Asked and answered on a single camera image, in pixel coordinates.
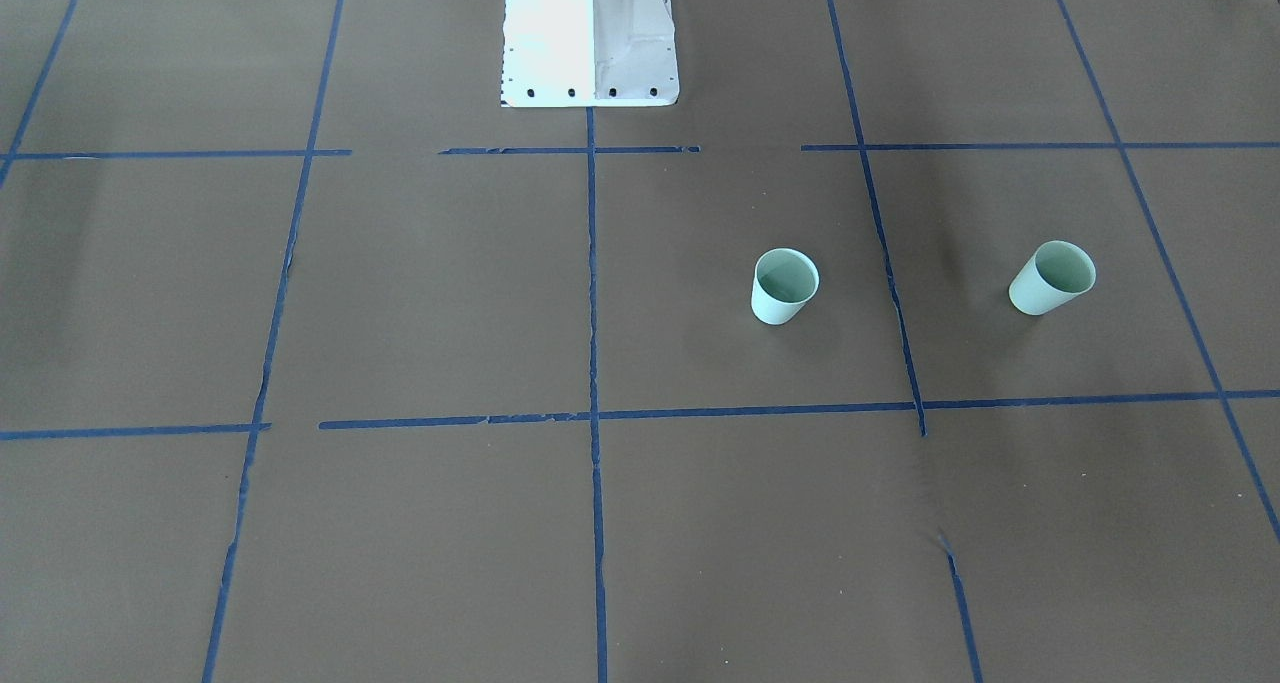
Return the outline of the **mint green cup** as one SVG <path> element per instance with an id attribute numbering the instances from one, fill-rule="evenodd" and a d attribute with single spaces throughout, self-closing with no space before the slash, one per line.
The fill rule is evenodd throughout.
<path id="1" fill-rule="evenodd" d="M 820 272 L 808 255 L 776 247 L 760 255 L 753 270 L 751 313 L 762 324 L 782 326 L 817 295 Z"/>
<path id="2" fill-rule="evenodd" d="M 1019 270 L 1007 295 L 1015 310 L 1041 317 L 1087 294 L 1097 281 L 1097 269 L 1082 247 L 1069 240 L 1047 240 Z"/>

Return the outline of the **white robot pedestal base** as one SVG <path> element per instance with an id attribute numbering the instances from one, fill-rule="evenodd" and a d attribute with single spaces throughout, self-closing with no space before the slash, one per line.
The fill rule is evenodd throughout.
<path id="1" fill-rule="evenodd" d="M 504 0 L 502 106 L 672 106 L 672 0 Z"/>

